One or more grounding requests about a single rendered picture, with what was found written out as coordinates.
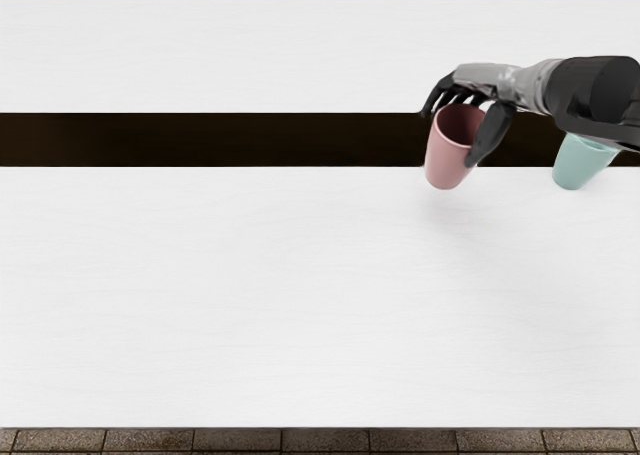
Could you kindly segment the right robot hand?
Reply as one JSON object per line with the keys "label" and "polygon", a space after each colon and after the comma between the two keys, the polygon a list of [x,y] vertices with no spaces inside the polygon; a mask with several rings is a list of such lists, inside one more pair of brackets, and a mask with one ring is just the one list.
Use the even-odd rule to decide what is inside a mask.
{"label": "right robot hand", "polygon": [[419,115],[434,118],[447,105],[491,106],[482,119],[464,166],[472,168],[502,142],[519,111],[547,115],[544,93],[558,59],[546,59],[529,67],[497,63],[461,64],[440,79],[428,95]]}

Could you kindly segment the pink cup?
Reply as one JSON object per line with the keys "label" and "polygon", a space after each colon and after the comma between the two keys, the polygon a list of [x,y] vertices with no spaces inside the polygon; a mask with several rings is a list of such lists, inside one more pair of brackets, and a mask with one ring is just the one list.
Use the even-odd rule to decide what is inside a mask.
{"label": "pink cup", "polygon": [[485,112],[469,104],[451,104],[433,117],[425,154],[425,175],[435,188],[457,187],[471,168],[464,162],[471,151]]}

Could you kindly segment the mint green cup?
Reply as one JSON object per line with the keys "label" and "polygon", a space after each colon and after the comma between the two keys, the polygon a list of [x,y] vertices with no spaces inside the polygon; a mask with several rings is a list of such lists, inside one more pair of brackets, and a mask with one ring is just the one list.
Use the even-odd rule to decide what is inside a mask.
{"label": "mint green cup", "polygon": [[567,133],[557,152],[552,179],[561,188],[578,190],[608,167],[618,149]]}

